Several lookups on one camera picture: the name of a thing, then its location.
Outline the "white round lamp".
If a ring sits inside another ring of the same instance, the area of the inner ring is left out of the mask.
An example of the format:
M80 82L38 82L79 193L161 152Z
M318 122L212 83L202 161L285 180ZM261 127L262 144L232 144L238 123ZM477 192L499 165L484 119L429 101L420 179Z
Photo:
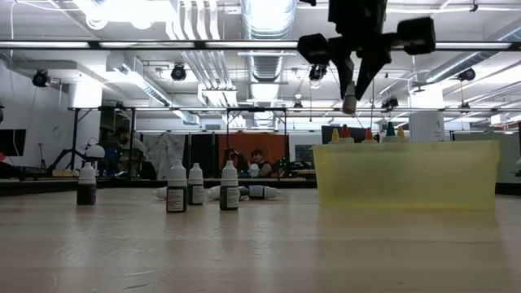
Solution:
M88 160L103 160L105 157L105 150L102 146L100 146L99 144L96 144L96 145L90 146L86 150L85 155Z

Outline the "large red dye bottle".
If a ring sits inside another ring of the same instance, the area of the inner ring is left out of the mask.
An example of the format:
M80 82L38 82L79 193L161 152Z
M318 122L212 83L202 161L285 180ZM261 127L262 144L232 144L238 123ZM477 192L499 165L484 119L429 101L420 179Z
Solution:
M341 137L339 138L338 143L353 144L354 142L355 141L354 141L354 138L350 134L349 127L347 125L343 125Z

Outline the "small dark green dye bottle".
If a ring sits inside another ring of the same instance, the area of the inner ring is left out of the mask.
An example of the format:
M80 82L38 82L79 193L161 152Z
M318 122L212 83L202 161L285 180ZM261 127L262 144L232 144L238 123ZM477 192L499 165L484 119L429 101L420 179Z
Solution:
M222 169L219 191L219 206L222 211L233 211L239 208L239 181L237 169L232 160L227 160Z

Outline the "large green dye bottle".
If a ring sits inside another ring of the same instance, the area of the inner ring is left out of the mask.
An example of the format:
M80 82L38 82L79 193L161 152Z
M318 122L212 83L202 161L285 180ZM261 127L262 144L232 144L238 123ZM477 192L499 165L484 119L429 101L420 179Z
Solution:
M382 138L383 143L399 142L400 138L396 134L395 126L391 121L388 121L386 133Z

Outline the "black monitor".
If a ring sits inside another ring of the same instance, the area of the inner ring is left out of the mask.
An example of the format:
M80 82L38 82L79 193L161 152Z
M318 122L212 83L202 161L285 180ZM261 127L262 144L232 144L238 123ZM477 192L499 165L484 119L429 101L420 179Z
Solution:
M26 129L0 129L0 152L6 156L22 156Z

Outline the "small brown dye bottle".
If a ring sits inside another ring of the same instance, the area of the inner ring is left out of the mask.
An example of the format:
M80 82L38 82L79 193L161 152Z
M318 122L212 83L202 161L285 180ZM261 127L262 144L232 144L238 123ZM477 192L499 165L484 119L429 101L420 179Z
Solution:
M175 160L169 170L166 212L175 213L187 210L187 185L186 169L181 160Z

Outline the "small purple dye bottle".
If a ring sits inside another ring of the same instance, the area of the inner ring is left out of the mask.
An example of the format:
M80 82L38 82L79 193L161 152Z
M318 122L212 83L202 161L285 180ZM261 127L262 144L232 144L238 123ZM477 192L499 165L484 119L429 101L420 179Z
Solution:
M91 162L86 162L80 170L77 186L77 205L95 205L96 203L96 170Z

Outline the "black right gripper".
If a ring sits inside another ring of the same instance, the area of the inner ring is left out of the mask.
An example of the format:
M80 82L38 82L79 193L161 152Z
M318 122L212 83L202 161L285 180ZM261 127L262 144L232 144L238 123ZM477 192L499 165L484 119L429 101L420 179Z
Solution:
M394 33L381 33L376 26L360 22L341 30L338 37L325 38L320 33L300 37L298 52L312 64L332 61L336 66L341 98L353 97L354 52L361 60L355 98L361 100L378 72L392 59L392 50L408 55L430 54L436 49L435 23L431 17L402 20Z

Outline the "white building column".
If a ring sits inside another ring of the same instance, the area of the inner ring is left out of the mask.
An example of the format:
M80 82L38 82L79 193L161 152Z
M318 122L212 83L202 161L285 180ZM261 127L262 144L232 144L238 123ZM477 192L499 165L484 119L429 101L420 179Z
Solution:
M81 81L68 88L69 107L93 108L102 105L103 88L97 81Z
M411 108L424 108L424 111L409 115L409 135L412 142L443 142L444 108L443 90L438 85L426 87L420 92L410 94Z

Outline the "person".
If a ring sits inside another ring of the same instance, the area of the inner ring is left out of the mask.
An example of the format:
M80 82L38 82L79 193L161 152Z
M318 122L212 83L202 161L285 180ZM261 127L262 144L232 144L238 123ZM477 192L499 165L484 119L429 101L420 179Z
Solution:
M128 173L131 177L136 177L142 163L148 160L146 147L139 139L131 138L127 128L117 128L113 136L116 138L120 150L119 170Z
M260 148L256 148L251 152L251 157L252 161L248 163L248 168L250 164L257 164L260 168L259 178L271 177L272 164L264 158L264 152Z

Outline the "black overhead frame bar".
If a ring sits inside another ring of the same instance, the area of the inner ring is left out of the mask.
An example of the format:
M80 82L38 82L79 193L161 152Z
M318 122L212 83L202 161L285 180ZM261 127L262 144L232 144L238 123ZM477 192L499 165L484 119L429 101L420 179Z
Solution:
M89 48L84 48L84 49L58 49L58 48L30 48L30 49L22 49L22 48L19 48L19 49L7 49L7 48L1 48L0 47L0 50L129 50L129 49L107 49L107 48L102 48L99 46L99 43L102 42L102 41L56 41L56 40L48 40L48 41L45 41L45 40L0 40L0 41L22 41L22 42L88 42L90 47ZM194 42L195 44L195 48L186 48L186 49L181 49L181 48L162 48L162 49L136 49L136 50L222 50L222 49L208 49L206 48L204 45L206 42L239 42L241 40L238 40L238 41L224 41L224 40L217 40L217 41L163 41L163 42ZM275 42L296 42L296 41L275 41ZM506 49L502 49L502 50L498 50L498 49L495 49L495 50L437 50L437 51L496 51L496 52L507 52L507 51L510 51L510 52L513 52L513 51L518 51L518 52L521 52L521 42L510 42L511 43L511 46L506 48Z

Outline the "silver round ventilation duct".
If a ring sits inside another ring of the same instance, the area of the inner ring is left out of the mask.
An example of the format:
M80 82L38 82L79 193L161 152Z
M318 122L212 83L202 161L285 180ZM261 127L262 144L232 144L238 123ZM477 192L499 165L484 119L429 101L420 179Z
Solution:
M297 0L240 0L243 34L248 40L286 40L296 18ZM248 67L260 82L276 81L282 72L284 57L250 55Z

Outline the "orange partition wall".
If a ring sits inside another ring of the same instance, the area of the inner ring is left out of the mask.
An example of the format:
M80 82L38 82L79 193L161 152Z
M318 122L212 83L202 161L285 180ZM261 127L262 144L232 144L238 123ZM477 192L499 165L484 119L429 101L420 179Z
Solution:
M219 163L223 168L231 158L240 172L248 170L253 162L252 152L261 150L263 159L270 164L286 156L285 138L273 133L231 133L218 135Z

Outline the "white patterned hanging cloth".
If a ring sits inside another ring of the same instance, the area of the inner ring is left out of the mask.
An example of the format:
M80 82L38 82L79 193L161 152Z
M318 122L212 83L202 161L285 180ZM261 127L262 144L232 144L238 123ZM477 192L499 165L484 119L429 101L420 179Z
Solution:
M175 160L182 160L186 136L172 133L153 133L143 136L148 160L154 166L156 179L167 180Z

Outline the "yellow translucent plastic bin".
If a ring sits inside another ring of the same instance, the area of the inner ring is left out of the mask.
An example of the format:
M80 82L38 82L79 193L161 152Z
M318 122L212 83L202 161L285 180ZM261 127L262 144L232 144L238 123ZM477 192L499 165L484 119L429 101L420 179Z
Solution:
M465 209L495 207L497 141L316 145L324 206Z

